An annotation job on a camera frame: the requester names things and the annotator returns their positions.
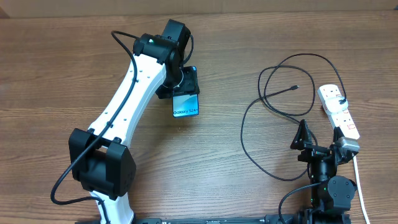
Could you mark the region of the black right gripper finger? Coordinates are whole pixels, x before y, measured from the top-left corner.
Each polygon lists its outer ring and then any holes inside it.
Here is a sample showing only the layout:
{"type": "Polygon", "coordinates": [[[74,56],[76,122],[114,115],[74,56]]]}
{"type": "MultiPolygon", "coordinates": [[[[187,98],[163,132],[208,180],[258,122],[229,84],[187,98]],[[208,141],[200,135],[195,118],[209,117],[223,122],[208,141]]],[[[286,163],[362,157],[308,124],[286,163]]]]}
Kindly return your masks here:
{"type": "Polygon", "coordinates": [[[343,138],[345,135],[343,134],[340,127],[335,127],[333,130],[333,144],[338,144],[339,139],[343,138]]]}
{"type": "Polygon", "coordinates": [[[290,145],[291,149],[305,150],[310,149],[312,146],[312,137],[308,124],[305,119],[302,119],[299,123],[296,135],[290,145]]]}

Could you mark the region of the blue Samsung Galaxy smartphone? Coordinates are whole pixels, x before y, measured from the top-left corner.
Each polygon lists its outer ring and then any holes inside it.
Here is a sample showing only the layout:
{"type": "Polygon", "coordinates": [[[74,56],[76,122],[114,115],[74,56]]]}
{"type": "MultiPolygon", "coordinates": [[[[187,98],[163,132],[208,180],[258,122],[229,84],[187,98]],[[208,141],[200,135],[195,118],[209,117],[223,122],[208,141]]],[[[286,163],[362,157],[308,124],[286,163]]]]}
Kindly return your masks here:
{"type": "Polygon", "coordinates": [[[174,118],[197,116],[199,114],[198,95],[183,95],[172,97],[174,118]]]}

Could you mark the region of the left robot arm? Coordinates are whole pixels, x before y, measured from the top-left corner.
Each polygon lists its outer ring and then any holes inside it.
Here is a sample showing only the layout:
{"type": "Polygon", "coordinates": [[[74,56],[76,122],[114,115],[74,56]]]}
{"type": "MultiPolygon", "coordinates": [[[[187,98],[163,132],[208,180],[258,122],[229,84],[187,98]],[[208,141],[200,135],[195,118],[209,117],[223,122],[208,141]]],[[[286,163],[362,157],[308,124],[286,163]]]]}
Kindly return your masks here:
{"type": "Polygon", "coordinates": [[[160,35],[135,38],[129,70],[100,116],[68,140],[70,172],[97,203],[98,223],[133,223],[128,191],[136,174],[130,153],[132,136],[150,99],[172,100],[175,118],[199,114],[197,68],[186,66],[185,47],[193,36],[181,22],[169,20],[160,35]]]}

